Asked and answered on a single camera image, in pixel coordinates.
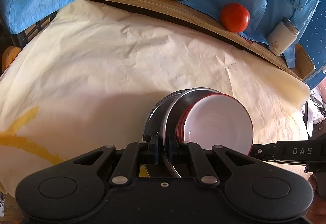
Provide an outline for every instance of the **wooden tray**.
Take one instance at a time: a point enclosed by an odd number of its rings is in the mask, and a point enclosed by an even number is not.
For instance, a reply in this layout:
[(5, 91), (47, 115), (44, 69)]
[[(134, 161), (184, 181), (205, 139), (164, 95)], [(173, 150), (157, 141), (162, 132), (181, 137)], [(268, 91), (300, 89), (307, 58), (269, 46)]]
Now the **wooden tray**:
[(275, 56), (265, 44), (253, 42), (226, 30), (217, 20), (174, 0), (95, 0), (127, 11), (141, 13), (161, 20), (180, 24), (215, 38), (221, 39), (239, 49), (251, 52), (278, 68), (303, 80), (314, 70), (315, 66), (300, 44), (295, 47), (295, 68), (289, 69), (283, 57)]

